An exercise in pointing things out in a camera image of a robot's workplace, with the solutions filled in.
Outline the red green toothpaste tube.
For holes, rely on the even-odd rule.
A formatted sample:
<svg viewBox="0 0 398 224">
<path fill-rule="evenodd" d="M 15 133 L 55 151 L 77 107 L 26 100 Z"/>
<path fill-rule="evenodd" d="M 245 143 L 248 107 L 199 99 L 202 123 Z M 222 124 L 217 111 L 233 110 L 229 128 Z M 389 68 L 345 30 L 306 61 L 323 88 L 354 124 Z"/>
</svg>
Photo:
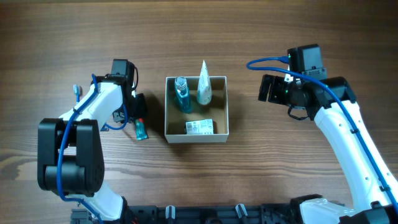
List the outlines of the red green toothpaste tube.
<svg viewBox="0 0 398 224">
<path fill-rule="evenodd" d="M 145 140 L 148 138 L 147 131 L 142 118 L 135 120 L 136 137 L 138 141 Z"/>
</svg>

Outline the blue mouthwash bottle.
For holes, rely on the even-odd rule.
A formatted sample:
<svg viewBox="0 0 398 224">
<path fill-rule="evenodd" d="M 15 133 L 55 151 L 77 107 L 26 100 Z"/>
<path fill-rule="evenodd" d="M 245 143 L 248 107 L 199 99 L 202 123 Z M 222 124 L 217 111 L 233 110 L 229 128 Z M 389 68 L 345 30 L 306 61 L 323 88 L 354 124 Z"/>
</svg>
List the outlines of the blue mouthwash bottle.
<svg viewBox="0 0 398 224">
<path fill-rule="evenodd" d="M 177 77 L 174 81 L 174 88 L 180 109 L 184 113 L 191 113 L 190 90 L 185 77 Z"/>
</svg>

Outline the blue white toothbrush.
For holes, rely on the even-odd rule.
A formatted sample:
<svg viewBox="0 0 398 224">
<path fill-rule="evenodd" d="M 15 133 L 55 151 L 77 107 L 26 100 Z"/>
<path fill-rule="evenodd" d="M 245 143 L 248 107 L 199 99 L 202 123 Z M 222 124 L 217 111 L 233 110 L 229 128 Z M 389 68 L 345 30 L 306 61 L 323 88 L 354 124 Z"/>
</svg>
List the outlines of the blue white toothbrush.
<svg viewBox="0 0 398 224">
<path fill-rule="evenodd" d="M 80 85 L 74 85 L 73 86 L 73 92 L 74 92 L 74 95 L 76 96 L 76 103 L 79 103 L 80 102 L 80 97 L 81 97 L 81 94 L 82 94 L 81 86 Z"/>
</svg>

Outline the white lotion tube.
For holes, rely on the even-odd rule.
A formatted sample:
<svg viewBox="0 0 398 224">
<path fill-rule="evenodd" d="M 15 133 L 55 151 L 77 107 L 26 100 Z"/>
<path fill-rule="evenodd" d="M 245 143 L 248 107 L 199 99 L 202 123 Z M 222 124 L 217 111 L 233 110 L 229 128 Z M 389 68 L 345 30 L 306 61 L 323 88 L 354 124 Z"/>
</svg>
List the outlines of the white lotion tube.
<svg viewBox="0 0 398 224">
<path fill-rule="evenodd" d="M 211 98 L 212 88 L 210 76 L 206 62 L 203 61 L 197 87 L 197 102 L 201 105 L 208 105 L 211 102 Z"/>
</svg>

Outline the green white small box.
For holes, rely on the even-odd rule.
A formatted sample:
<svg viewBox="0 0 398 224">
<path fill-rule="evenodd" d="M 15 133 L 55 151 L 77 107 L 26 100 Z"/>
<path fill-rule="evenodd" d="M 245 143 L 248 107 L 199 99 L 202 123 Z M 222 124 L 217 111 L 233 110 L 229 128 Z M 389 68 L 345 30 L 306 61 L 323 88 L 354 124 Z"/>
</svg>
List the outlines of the green white small box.
<svg viewBox="0 0 398 224">
<path fill-rule="evenodd" d="M 186 134 L 206 135 L 214 134 L 213 120 L 203 119 L 197 121 L 187 121 L 185 123 Z"/>
</svg>

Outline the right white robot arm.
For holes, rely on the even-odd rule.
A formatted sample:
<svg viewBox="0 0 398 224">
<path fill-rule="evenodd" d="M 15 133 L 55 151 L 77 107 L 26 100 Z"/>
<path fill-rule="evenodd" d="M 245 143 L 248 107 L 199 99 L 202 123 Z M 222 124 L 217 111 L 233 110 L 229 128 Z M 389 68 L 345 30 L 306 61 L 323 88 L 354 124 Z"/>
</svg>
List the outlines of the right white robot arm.
<svg viewBox="0 0 398 224">
<path fill-rule="evenodd" d="M 397 223 L 397 180 L 371 139 L 356 96 L 343 77 L 327 77 L 319 45 L 288 49 L 273 57 L 287 68 L 246 65 L 265 71 L 258 99 L 289 110 L 305 110 L 330 143 L 351 192 L 353 207 L 333 203 L 321 195 L 290 201 L 294 223 Z M 283 73 L 284 77 L 268 74 Z"/>
</svg>

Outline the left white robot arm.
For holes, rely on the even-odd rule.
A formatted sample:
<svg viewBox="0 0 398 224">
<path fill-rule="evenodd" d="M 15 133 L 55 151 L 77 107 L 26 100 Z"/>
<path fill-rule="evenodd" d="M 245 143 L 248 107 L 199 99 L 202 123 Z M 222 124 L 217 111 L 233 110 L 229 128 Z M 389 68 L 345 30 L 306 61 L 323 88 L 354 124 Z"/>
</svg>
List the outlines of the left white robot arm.
<svg viewBox="0 0 398 224">
<path fill-rule="evenodd" d="M 137 213 L 104 181 L 100 132 L 111 129 L 109 118 L 143 123 L 144 95 L 137 94 L 137 67 L 126 59 L 113 60 L 110 73 L 92 76 L 86 96 L 59 118 L 45 118 L 38 127 L 37 181 L 64 202 L 76 202 L 71 223 L 138 223 Z"/>
</svg>

